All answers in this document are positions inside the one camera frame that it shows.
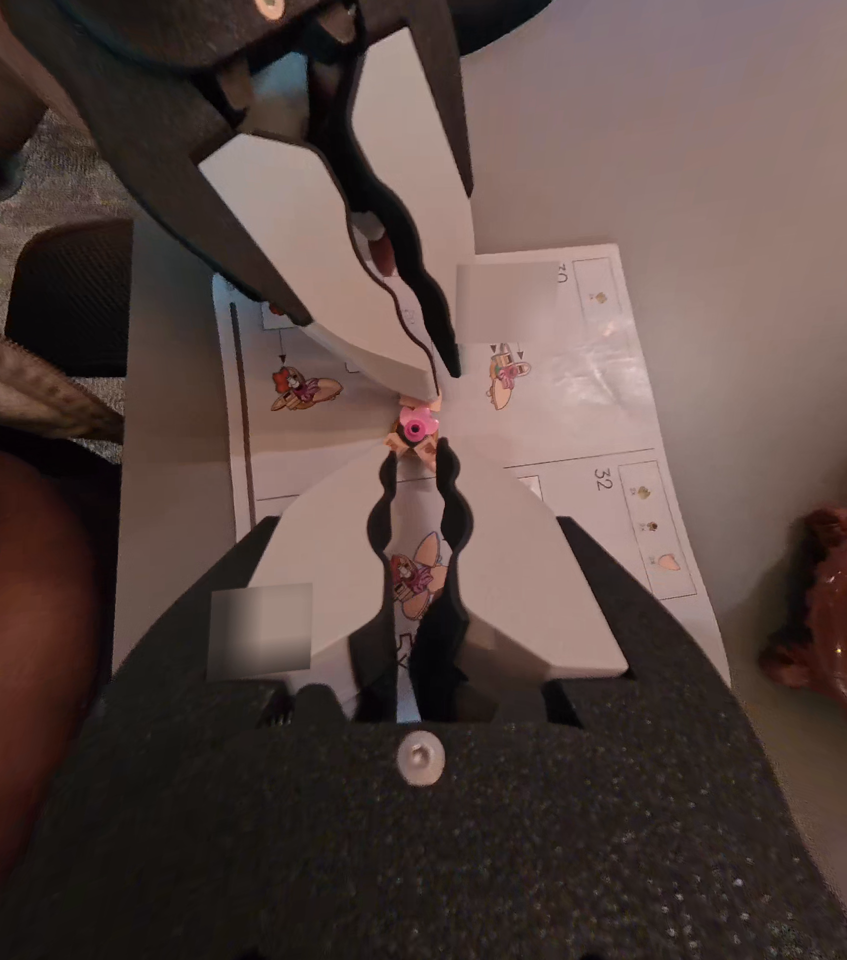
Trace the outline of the small tan pink brick figure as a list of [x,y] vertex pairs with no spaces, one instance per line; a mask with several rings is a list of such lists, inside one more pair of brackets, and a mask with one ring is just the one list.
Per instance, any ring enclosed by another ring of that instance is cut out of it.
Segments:
[[402,395],[399,405],[396,420],[384,440],[385,445],[397,460],[417,462],[430,474],[436,474],[441,397],[425,402]]

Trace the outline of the building instruction booklet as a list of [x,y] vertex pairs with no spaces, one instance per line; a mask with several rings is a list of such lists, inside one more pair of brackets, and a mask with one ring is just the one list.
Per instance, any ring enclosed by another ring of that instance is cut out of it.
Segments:
[[[479,258],[462,345],[443,385],[439,442],[513,474],[561,522],[629,668],[660,702],[726,699],[727,656],[690,548],[663,449],[622,261],[614,246]],[[397,396],[310,340],[269,304],[212,284],[221,344],[236,533],[274,529],[295,499],[385,444]],[[412,687],[420,621],[442,594],[452,551],[436,473],[396,458],[392,535],[395,716],[422,719]],[[259,558],[265,547],[261,547]],[[211,602],[206,675],[251,670],[251,578]]]

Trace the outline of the brown ceramic bowl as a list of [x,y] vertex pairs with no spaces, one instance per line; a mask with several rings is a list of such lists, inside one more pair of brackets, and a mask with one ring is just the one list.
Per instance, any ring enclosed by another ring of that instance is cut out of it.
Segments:
[[824,696],[847,717],[847,508],[812,511],[798,533],[784,618],[756,663],[770,682]]

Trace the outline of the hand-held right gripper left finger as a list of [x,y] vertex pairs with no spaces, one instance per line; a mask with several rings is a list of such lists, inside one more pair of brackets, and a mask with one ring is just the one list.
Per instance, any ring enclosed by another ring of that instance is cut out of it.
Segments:
[[298,496],[250,578],[250,670],[323,685],[351,719],[393,718],[397,654],[385,549],[394,452],[366,452]]

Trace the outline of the person's beige jacket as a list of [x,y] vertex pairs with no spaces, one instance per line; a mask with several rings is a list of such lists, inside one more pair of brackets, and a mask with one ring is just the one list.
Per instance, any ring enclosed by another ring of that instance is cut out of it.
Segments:
[[122,414],[0,334],[0,426],[48,439],[122,444]]

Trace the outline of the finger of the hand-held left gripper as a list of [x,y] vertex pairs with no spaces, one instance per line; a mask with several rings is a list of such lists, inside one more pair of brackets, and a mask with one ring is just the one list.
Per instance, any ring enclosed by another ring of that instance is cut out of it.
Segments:
[[345,198],[319,151],[238,134],[199,170],[296,297],[297,306],[285,297],[280,307],[310,339],[397,394],[438,396],[430,352],[359,255]]
[[396,269],[417,297],[442,366],[460,378],[457,280],[476,252],[473,211],[410,31],[363,55],[349,126]]

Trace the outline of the person's leg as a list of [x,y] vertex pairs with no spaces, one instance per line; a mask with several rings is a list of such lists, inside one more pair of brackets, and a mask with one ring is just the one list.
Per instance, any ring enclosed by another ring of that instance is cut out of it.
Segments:
[[0,451],[0,887],[91,693],[99,607],[78,514],[52,480]]

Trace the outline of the black round object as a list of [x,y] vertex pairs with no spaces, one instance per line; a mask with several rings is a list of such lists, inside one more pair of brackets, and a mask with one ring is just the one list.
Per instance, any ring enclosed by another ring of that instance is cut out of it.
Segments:
[[459,53],[476,53],[536,18],[551,1],[448,1]]

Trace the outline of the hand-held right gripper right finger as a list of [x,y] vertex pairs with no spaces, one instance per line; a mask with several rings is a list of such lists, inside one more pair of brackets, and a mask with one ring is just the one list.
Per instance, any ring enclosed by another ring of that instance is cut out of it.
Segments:
[[412,688],[424,721],[484,721],[545,685],[629,664],[559,518],[517,477],[440,440],[441,596],[419,621]]

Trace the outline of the white desk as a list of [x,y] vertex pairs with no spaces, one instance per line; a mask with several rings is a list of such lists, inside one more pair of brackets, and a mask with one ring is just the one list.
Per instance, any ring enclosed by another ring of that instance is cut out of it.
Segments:
[[619,248],[700,642],[847,905],[847,717],[757,666],[847,507],[847,2],[553,2],[463,76],[478,252]]

